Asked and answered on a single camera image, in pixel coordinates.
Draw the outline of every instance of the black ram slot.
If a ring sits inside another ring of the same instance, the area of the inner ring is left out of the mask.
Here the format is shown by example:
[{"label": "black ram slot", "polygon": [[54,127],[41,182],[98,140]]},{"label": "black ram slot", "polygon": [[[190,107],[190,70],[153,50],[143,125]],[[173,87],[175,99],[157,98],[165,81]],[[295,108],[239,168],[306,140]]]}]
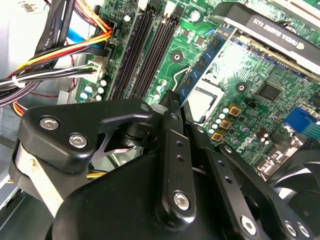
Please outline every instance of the black ram slot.
[{"label": "black ram slot", "polygon": [[136,31],[132,31],[128,45],[125,49],[126,56],[123,56],[120,69],[116,76],[117,84],[115,85],[114,94],[110,99],[122,99],[125,97],[128,85],[135,72],[143,49],[154,24],[156,10],[148,6],[142,14],[140,21],[136,24]]},{"label": "black ram slot", "polygon": [[159,24],[147,57],[135,81],[130,98],[143,99],[147,94],[177,26],[178,20],[173,17],[169,18],[166,23],[161,22]]}]

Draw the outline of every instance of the barcode sticker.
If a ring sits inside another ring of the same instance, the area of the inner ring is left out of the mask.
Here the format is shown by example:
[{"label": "barcode sticker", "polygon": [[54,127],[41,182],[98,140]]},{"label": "barcode sticker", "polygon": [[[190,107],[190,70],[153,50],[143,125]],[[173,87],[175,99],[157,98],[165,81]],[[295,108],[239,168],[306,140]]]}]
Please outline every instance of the barcode sticker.
[{"label": "barcode sticker", "polygon": [[40,14],[45,10],[46,3],[43,0],[17,0],[17,4],[30,14]]}]

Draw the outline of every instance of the yellow wire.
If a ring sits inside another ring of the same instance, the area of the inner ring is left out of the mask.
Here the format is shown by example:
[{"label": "yellow wire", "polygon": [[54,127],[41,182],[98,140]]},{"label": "yellow wire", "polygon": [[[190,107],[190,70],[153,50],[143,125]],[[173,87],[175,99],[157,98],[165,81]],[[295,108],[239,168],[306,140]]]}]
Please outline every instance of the yellow wire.
[{"label": "yellow wire", "polygon": [[22,114],[18,111],[16,105],[13,103],[12,104],[14,111],[16,112],[16,114],[18,114],[19,116],[22,116]]},{"label": "yellow wire", "polygon": [[[106,174],[106,172],[101,172],[101,173],[99,173],[99,172],[97,172],[97,173],[88,173],[88,174],[86,175],[86,178],[87,178],[87,179],[100,178],[100,177],[102,177],[102,176],[105,175],[105,174]],[[6,183],[7,183],[7,184],[13,184],[14,182],[13,182],[12,180],[8,180]]]},{"label": "yellow wire", "polygon": [[23,68],[24,66],[27,66],[27,65],[30,65],[30,64],[33,64],[33,63],[36,63],[36,62],[39,62],[43,59],[46,59],[46,58],[49,58],[53,55],[57,55],[57,54],[60,54],[60,53],[64,53],[64,52],[67,52],[69,50],[73,50],[73,49],[76,49],[76,48],[80,48],[80,47],[84,47],[86,45],[91,45],[91,44],[96,44],[96,43],[99,43],[99,42],[102,42],[102,41],[105,41],[107,40],[108,38],[110,38],[110,35],[112,33],[111,31],[111,28],[106,25],[102,19],[97,16],[89,7],[88,5],[83,1],[83,0],[80,0],[80,1],[77,1],[81,8],[86,12],[87,15],[90,15],[91,18],[93,20],[96,21],[97,25],[102,29],[102,31],[104,32],[104,34],[102,35],[99,35],[99,36],[96,36],[96,37],[93,37],[91,39],[88,39],[88,40],[85,40],[83,42],[80,42],[78,44],[75,44],[75,45],[72,45],[72,46],[69,46],[69,47],[65,47],[63,49],[60,49],[60,50],[57,50],[57,51],[54,51],[54,52],[51,52],[51,53],[48,53],[48,54],[45,54],[43,56],[40,56],[40,57],[37,57],[35,59],[32,59],[32,60],[29,60],[21,65],[18,66],[17,70],[18,69],[21,69]]}]

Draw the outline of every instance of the silver screw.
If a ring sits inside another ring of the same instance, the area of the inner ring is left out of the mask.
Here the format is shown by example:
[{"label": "silver screw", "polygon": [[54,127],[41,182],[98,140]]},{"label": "silver screw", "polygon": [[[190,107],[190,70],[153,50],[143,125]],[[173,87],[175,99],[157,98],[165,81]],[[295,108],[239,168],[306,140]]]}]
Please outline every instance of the silver screw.
[{"label": "silver screw", "polygon": [[240,218],[243,228],[252,236],[256,235],[257,229],[254,223],[246,216],[241,216]]},{"label": "silver screw", "polygon": [[298,228],[299,230],[303,233],[303,235],[305,235],[307,238],[310,237],[310,234],[308,232],[308,230],[305,228],[305,226],[303,226],[301,223],[298,222]]},{"label": "silver screw", "polygon": [[84,136],[80,134],[72,134],[69,137],[69,143],[75,148],[82,149],[88,144],[88,141]]},{"label": "silver screw", "polygon": [[173,112],[170,115],[174,120],[178,120],[179,119],[178,116]]},{"label": "silver screw", "polygon": [[289,231],[289,233],[291,233],[292,236],[294,236],[294,237],[297,236],[296,230],[288,221],[285,221],[284,225],[285,225],[286,229]]},{"label": "silver screw", "polygon": [[173,195],[174,203],[181,209],[181,210],[187,210],[190,206],[189,200],[186,195],[184,195],[182,192],[176,192]]},{"label": "silver screw", "polygon": [[149,112],[149,108],[148,108],[148,106],[145,105],[145,104],[141,104],[141,105],[140,105],[140,108],[141,108],[142,110],[146,111],[146,112]]},{"label": "silver screw", "polygon": [[200,126],[197,126],[196,128],[197,128],[198,131],[199,131],[200,133],[202,133],[202,134],[205,132],[205,130],[204,130],[202,127],[200,127]]},{"label": "silver screw", "polygon": [[228,153],[232,153],[232,150],[229,146],[224,146],[224,149],[228,152]]},{"label": "silver screw", "polygon": [[59,122],[51,117],[44,117],[40,120],[40,126],[47,130],[56,130]]}]

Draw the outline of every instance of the power connector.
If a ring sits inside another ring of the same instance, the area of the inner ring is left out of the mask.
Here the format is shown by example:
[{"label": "power connector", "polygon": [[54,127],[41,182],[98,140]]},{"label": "power connector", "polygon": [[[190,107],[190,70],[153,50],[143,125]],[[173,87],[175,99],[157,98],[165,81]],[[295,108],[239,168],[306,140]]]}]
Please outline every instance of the power connector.
[{"label": "power connector", "polygon": [[105,65],[106,60],[101,56],[95,56],[92,60],[88,61],[88,64],[93,64],[96,67],[96,72],[92,74],[88,74],[85,79],[92,82],[97,83],[99,79],[103,77],[103,75],[106,73]]}]

